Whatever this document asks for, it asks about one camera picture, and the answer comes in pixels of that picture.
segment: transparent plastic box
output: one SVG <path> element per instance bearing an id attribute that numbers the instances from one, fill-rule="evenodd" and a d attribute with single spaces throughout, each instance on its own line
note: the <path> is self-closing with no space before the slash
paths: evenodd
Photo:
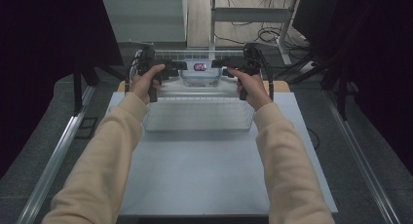
<path id="1" fill-rule="evenodd" d="M 243 51 L 156 51 L 157 58 L 187 61 L 188 70 L 163 81 L 158 101 L 148 105 L 143 120 L 146 131 L 249 131 L 254 110 L 239 99 L 237 78 L 222 76 L 221 68 L 210 67 L 211 55 L 244 56 Z M 197 67 L 204 71 L 194 70 L 197 63 L 206 65 Z M 201 85 L 185 84 L 193 76 Z"/>

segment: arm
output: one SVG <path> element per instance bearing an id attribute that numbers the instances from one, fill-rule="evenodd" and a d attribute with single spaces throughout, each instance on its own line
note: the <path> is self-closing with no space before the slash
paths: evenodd
<path id="1" fill-rule="evenodd" d="M 304 144 L 293 125 L 268 97 L 259 76 L 229 69 L 246 89 L 246 101 L 257 111 L 254 122 L 258 152 L 264 166 L 272 224 L 334 223 Z"/>
<path id="2" fill-rule="evenodd" d="M 94 138 L 52 200 L 43 223 L 115 223 L 131 166 L 131 154 L 142 133 L 152 68 L 133 80 L 118 106 L 112 107 L 96 129 Z"/>

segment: beige sleeve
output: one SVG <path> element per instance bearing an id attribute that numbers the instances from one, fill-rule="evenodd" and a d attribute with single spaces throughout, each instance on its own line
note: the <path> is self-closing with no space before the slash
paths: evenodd
<path id="1" fill-rule="evenodd" d="M 133 93 L 112 107 L 52 200 L 43 223 L 115 223 L 147 112 Z"/>
<path id="2" fill-rule="evenodd" d="M 263 106 L 254 122 L 270 199 L 270 223 L 334 223 L 304 144 L 278 106 Z"/>

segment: gray floor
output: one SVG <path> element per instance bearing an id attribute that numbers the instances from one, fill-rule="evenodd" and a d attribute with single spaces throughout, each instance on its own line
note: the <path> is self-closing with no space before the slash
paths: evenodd
<path id="1" fill-rule="evenodd" d="M 253 32 L 254 30 L 250 29 L 250 32 L 248 33 L 253 35 Z M 293 29 L 290 30 L 290 35 L 294 40 L 294 43 L 305 44 L 305 42 L 300 39 L 299 34 Z M 232 35 L 227 34 L 222 36 L 231 37 Z M 192 43 L 191 45 L 193 47 L 204 48 L 207 46 L 207 44 L 205 44 L 207 39 L 202 44 L 201 42 L 198 43 L 194 40 L 190 42 L 189 37 L 190 35 L 188 34 L 188 46 L 190 43 Z M 232 47 L 236 45 L 222 44 L 221 46 Z M 125 64 L 129 64 L 135 52 L 135 48 L 121 46 L 121 49 Z M 299 52 L 296 55 L 302 56 L 303 53 L 304 52 Z M 268 56 L 268 61 L 271 64 L 275 66 L 282 64 L 277 50 L 268 49 L 265 51 L 265 54 Z M 120 72 L 125 71 L 124 67 L 117 67 L 116 69 Z M 284 70 L 285 68 L 280 68 L 276 71 L 282 72 Z M 91 119 L 95 118 L 100 121 L 104 116 L 110 96 L 112 92 L 117 89 L 119 81 L 98 69 L 97 72 L 101 82 L 96 87 L 92 104 L 86 117 Z M 299 85 L 290 86 L 290 88 L 296 95 L 297 102 L 307 127 L 314 131 L 319 137 L 318 140 L 310 132 L 313 142 L 319 142 L 319 147 L 317 149 L 319 161 L 339 209 L 339 213 L 334 215 L 334 219 L 336 220 L 336 223 L 386 223 L 359 172 L 357 164 L 343 135 L 338 130 L 337 123 L 333 119 L 331 111 L 328 108 L 327 100 L 319 87 L 319 80 L 321 78 L 322 74 L 319 74 Z M 52 100 L 48 111 L 26 143 L 15 163 L 8 173 L 0 180 L 0 223 L 16 223 L 45 164 L 52 155 L 73 111 L 72 85 L 71 77 L 66 77 L 56 83 L 55 97 Z M 406 170 L 386 140 L 383 139 L 380 133 L 375 130 L 360 112 L 352 96 L 348 96 L 346 110 L 349 118 L 348 123 L 354 131 L 368 162 L 391 198 L 401 223 L 413 223 L 412 175 Z M 77 133 L 78 136 L 87 134 L 88 131 L 78 131 Z M 87 139 L 77 138 L 71 144 L 35 223 L 39 223 L 44 214 L 49 210 L 51 197 L 62 187 L 68 172 L 71 171 L 87 143 Z M 142 219 L 139 223 L 189 222 L 266 223 L 267 220 L 265 218 L 206 218 L 197 220 L 164 218 Z M 134 222 L 130 222 L 127 219 L 121 219 L 119 223 Z"/>

